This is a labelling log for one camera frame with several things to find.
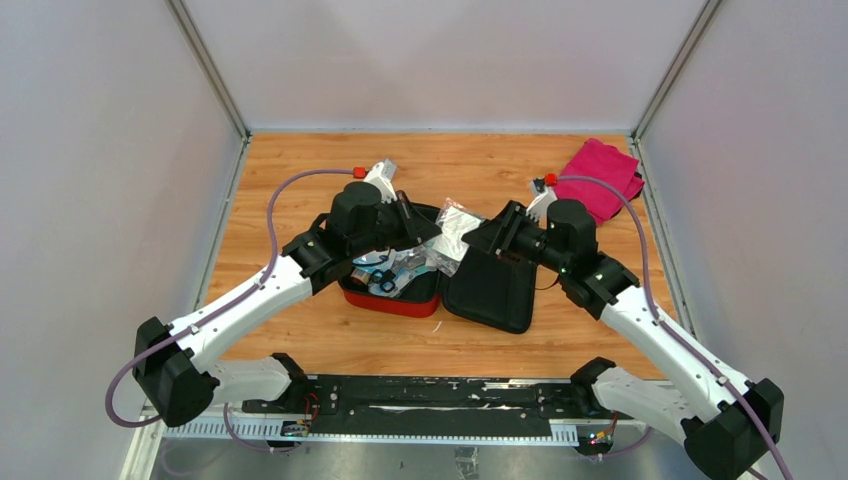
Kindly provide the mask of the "red black medicine kit case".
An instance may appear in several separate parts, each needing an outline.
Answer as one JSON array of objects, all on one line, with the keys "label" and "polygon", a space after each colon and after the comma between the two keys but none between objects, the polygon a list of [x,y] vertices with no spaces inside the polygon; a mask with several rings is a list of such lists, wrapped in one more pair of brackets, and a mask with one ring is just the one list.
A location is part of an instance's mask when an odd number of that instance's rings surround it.
[{"label": "red black medicine kit case", "polygon": [[531,264],[508,264],[471,248],[454,275],[425,273],[395,298],[373,295],[350,277],[338,285],[346,301],[359,308],[424,318],[443,306],[461,318],[522,334],[532,322],[536,273]]}]

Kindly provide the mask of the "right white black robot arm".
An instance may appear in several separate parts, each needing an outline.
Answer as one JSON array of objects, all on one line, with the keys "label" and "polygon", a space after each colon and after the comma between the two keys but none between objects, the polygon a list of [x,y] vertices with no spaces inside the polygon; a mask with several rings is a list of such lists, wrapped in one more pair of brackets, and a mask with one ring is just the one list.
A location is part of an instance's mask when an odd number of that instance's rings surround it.
[{"label": "right white black robot arm", "polygon": [[610,410],[640,421],[682,445],[710,479],[737,479],[776,452],[783,391],[722,361],[664,312],[647,282],[600,251],[595,221],[582,203],[554,201],[541,226],[511,201],[462,239],[499,259],[556,272],[574,305],[629,340],[671,383],[659,387],[596,358],[571,377],[577,413],[592,418]]}]

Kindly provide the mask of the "brown medicine bottle orange cap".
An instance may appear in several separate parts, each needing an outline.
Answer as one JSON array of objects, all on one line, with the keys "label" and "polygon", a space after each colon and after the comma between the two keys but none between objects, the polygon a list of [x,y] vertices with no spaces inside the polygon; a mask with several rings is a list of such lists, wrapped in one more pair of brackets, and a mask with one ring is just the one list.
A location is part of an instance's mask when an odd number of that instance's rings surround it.
[{"label": "brown medicine bottle orange cap", "polygon": [[350,278],[353,282],[361,285],[368,285],[372,279],[373,270],[370,268],[355,268]]}]

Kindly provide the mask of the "black handled scissors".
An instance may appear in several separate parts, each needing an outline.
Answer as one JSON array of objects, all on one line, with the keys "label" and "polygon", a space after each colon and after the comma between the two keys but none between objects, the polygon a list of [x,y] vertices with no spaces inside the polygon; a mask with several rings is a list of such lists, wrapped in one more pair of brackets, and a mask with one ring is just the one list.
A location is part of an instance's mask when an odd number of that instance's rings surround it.
[{"label": "black handled scissors", "polygon": [[368,280],[368,292],[379,297],[394,297],[399,289],[395,283],[396,275],[391,270],[375,269]]}]

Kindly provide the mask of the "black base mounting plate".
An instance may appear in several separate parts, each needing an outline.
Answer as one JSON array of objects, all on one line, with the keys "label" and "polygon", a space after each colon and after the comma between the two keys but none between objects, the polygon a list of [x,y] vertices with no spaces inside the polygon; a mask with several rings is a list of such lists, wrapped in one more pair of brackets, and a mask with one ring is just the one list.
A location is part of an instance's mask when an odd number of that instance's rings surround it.
[{"label": "black base mounting plate", "polygon": [[317,375],[279,400],[247,400],[246,413],[303,414],[316,434],[531,438],[553,420],[611,424],[567,380]]}]

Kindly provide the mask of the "pink folded cloth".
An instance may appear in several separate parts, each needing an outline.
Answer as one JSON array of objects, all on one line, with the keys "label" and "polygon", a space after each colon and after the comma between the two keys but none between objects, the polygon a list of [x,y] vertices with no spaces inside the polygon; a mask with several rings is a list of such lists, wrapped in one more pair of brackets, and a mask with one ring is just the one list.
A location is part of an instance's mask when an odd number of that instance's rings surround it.
[{"label": "pink folded cloth", "polygon": [[[637,171],[638,165],[635,158],[614,146],[590,138],[559,176],[585,176],[605,182],[631,201],[641,194],[644,186],[644,180]],[[553,190],[558,199],[580,201],[598,226],[614,218],[624,207],[615,194],[588,181],[560,180]]]}]

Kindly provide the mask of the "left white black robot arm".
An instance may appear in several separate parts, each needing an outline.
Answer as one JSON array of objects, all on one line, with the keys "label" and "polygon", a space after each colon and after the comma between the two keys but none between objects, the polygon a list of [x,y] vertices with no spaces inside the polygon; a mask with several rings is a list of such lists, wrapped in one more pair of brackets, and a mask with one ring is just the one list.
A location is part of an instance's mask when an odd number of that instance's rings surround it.
[{"label": "left white black robot arm", "polygon": [[169,427],[242,400],[269,400],[283,413],[296,412],[307,389],[283,355],[254,361],[224,361],[222,355],[272,316],[349,275],[356,259],[412,249],[440,233],[404,192],[385,199],[376,186],[352,182],[249,280],[169,323],[157,317],[142,323],[132,376]]}]

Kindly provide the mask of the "blue white mask packet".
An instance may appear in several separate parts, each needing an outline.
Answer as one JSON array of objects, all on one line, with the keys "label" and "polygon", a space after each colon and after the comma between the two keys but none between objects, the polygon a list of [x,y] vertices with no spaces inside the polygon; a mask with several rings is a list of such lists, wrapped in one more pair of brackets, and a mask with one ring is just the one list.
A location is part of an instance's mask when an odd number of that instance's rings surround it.
[{"label": "blue white mask packet", "polygon": [[352,261],[356,268],[387,268],[391,267],[396,258],[396,251],[389,249],[385,251],[372,251]]}]

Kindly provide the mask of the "clear bag teal header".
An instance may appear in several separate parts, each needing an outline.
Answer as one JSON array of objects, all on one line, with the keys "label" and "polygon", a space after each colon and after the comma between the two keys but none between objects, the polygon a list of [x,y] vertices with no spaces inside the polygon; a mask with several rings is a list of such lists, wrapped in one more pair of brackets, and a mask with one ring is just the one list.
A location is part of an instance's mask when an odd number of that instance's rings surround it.
[{"label": "clear bag teal header", "polygon": [[437,267],[427,256],[425,248],[415,247],[396,251],[390,270],[398,281],[409,283],[421,275],[436,271]]}]

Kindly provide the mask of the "clear bag white gauze pad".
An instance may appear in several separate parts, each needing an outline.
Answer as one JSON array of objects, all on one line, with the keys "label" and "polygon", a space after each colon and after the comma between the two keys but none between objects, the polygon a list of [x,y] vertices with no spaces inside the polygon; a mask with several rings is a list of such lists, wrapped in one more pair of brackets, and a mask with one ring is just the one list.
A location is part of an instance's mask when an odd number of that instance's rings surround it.
[{"label": "clear bag white gauze pad", "polygon": [[441,234],[424,244],[426,263],[442,274],[452,277],[469,249],[462,237],[478,228],[483,221],[481,215],[451,198],[446,198],[435,221]]}]

